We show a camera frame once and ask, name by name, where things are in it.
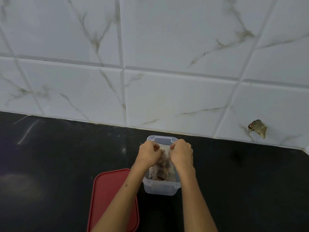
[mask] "red lid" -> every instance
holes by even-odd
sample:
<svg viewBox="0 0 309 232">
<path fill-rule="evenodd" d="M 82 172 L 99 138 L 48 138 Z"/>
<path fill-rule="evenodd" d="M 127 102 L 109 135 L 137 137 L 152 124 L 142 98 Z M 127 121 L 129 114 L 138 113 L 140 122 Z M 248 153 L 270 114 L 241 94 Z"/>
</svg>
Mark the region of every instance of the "red lid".
<svg viewBox="0 0 309 232">
<path fill-rule="evenodd" d="M 129 175 L 130 169 L 120 169 L 99 174 L 93 183 L 87 232 L 99 221 L 118 190 Z M 133 205 L 126 232 L 134 232 L 139 224 L 137 197 Z"/>
</svg>

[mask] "countertop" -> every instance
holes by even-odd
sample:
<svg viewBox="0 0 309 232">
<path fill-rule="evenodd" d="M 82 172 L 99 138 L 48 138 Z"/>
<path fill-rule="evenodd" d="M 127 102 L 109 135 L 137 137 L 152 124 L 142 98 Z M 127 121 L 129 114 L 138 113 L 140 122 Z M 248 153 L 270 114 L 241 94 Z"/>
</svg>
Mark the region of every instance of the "countertop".
<svg viewBox="0 0 309 232">
<path fill-rule="evenodd" d="M 150 135 L 183 138 L 219 231 L 308 231 L 309 156 L 295 149 L 0 112 L 0 231 L 85 232 L 93 180 Z M 137 194 L 137 231 L 183 231 L 181 190 Z"/>
</svg>

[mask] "tile wall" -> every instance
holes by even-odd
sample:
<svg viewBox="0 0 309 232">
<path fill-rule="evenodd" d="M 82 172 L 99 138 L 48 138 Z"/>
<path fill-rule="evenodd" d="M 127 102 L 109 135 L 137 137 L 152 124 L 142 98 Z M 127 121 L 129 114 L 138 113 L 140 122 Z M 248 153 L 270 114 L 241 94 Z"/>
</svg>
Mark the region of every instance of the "tile wall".
<svg viewBox="0 0 309 232">
<path fill-rule="evenodd" d="M 308 151 L 308 9 L 0 0 L 0 110 Z"/>
</svg>

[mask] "hand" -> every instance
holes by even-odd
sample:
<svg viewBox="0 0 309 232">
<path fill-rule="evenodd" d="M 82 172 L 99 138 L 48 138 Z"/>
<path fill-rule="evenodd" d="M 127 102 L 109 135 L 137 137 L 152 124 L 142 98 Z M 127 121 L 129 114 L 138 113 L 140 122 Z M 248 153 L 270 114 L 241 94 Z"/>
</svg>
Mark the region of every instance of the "hand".
<svg viewBox="0 0 309 232">
<path fill-rule="evenodd" d="M 191 144 L 183 139 L 175 141 L 170 146 L 170 158 L 179 174 L 194 170 L 193 168 L 193 150 Z"/>
<path fill-rule="evenodd" d="M 154 141 L 145 141 L 145 143 L 141 144 L 139 147 L 135 164 L 148 170 L 156 164 L 163 153 L 164 150 L 160 149 L 159 144 L 156 144 Z"/>
</svg>

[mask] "forearm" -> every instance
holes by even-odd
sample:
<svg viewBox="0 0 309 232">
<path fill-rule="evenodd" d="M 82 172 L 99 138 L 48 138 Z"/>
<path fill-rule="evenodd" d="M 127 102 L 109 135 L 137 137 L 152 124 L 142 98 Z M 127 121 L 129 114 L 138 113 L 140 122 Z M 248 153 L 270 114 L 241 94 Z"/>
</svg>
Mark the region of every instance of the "forearm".
<svg viewBox="0 0 309 232">
<path fill-rule="evenodd" d="M 206 202 L 198 186 L 195 170 L 192 167 L 185 174 L 180 174 L 184 230 L 217 232 Z"/>
<path fill-rule="evenodd" d="M 133 165 L 122 187 L 100 218 L 92 232 L 124 232 L 132 206 L 146 170 Z"/>
</svg>

